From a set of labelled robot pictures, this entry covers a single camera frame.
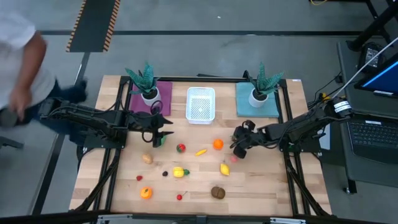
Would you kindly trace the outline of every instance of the wooden tabletop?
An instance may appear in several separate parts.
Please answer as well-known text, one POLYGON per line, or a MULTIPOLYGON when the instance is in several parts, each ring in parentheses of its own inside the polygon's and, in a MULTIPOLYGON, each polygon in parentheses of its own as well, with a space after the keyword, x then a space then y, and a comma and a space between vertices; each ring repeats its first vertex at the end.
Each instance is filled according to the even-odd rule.
MULTIPOLYGON (((105 110, 115 101, 120 76, 106 75, 103 77, 96 108, 105 110)), ((140 133, 130 132, 126 147, 121 153, 116 184, 114 188, 112 212, 120 213, 163 213, 163 214, 207 214, 207 215, 292 215, 289 188, 282 153, 277 149, 254 147, 248 150, 245 159, 236 163, 230 161, 232 149, 230 136, 235 127, 250 119, 257 126, 277 123, 276 118, 242 118, 236 116, 235 83, 190 83, 173 82, 172 113, 167 119, 174 122, 163 128, 174 131, 167 136, 165 144, 160 148, 152 148, 145 143, 140 133), (211 87, 216 92, 216 118, 211 125, 189 124, 185 118, 187 89, 191 86, 211 87), (216 151, 212 147, 214 139, 222 139, 224 148, 216 151), (176 146, 186 145, 187 150, 179 154, 176 146), (207 153, 195 156, 201 149, 207 153), (142 160, 144 153, 153 155, 154 162, 146 164, 142 160), (227 163, 231 170, 230 176, 220 173, 220 164, 227 163), (190 174, 182 178, 172 175, 173 167, 181 166, 190 174), (226 196, 222 200, 211 196, 214 186, 225 189, 226 196), (140 189, 151 187, 151 199, 142 199, 140 189), (178 201, 176 196, 183 195, 178 201)), ((287 80, 287 89, 291 102, 293 117, 307 111, 303 87, 300 80, 287 80)), ((284 97, 279 91, 284 121, 287 121, 284 97)), ((93 190, 103 161, 104 149, 95 149, 85 155, 80 166, 73 191, 70 208, 76 208, 93 190)), ((324 210, 330 211, 328 196, 323 180, 319 161, 311 154, 301 154, 305 183, 309 191, 324 210)), ((108 187, 103 190, 100 208, 108 187)), ((296 186, 299 211, 302 201, 296 186)))

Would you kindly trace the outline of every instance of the teal mat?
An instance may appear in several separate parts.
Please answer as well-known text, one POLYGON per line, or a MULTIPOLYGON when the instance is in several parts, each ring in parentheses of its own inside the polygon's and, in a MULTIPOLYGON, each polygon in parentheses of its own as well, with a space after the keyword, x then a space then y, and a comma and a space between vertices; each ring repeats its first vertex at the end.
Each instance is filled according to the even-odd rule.
POLYGON ((238 116, 278 118, 278 107, 276 105, 275 94, 268 95, 268 100, 260 108, 252 107, 249 103, 249 94, 253 89, 253 84, 241 82, 236 84, 236 111, 238 116))

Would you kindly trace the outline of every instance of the white plastic basket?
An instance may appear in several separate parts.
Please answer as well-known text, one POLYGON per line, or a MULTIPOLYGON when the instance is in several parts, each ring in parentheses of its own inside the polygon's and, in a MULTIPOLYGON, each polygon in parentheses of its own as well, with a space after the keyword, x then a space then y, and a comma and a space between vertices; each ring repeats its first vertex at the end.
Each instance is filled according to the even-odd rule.
POLYGON ((190 124, 211 124, 216 116, 216 93, 213 88, 190 87, 187 91, 185 117, 190 124))

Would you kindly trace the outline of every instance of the black mat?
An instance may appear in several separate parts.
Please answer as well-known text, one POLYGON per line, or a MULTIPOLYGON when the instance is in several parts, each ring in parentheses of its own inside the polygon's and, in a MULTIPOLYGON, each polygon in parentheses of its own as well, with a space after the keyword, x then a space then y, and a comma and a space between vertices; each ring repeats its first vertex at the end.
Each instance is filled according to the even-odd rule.
POLYGON ((84 0, 67 52, 108 51, 120 0, 84 0))

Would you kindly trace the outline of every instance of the gray floor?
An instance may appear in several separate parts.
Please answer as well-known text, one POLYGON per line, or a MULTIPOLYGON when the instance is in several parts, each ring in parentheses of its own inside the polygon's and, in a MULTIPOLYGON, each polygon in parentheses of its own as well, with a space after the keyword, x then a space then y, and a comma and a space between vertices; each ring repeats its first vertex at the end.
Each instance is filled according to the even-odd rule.
MULTIPOLYGON (((373 1, 381 12, 384 1, 373 1)), ((0 0, 0 9, 17 10, 40 30, 72 29, 81 0, 0 0)), ((116 30, 363 30, 373 21, 363 3, 327 2, 312 6, 307 0, 250 1, 121 1, 116 30)), ((395 38, 397 21, 386 29, 395 38)), ((66 53, 68 36, 45 36, 49 49, 45 66, 62 86, 72 85, 83 54, 66 53)), ((336 43, 347 37, 258 36, 114 36, 107 53, 90 55, 85 77, 87 105, 94 106, 103 75, 137 70, 147 60, 156 75, 195 76, 197 73, 241 77, 257 73, 264 62, 269 73, 303 81, 307 101, 340 71, 336 43)), ((337 87, 332 83, 325 91, 337 87)), ((0 135, 25 143, 23 150, 0 151, 0 217, 29 214, 41 182, 55 134, 38 124, 0 130, 0 135)), ((74 145, 65 140, 44 213, 66 212, 76 178, 74 145)), ((343 167, 325 164, 326 187, 338 217, 394 223, 398 189, 358 183, 359 193, 346 195, 343 167)))

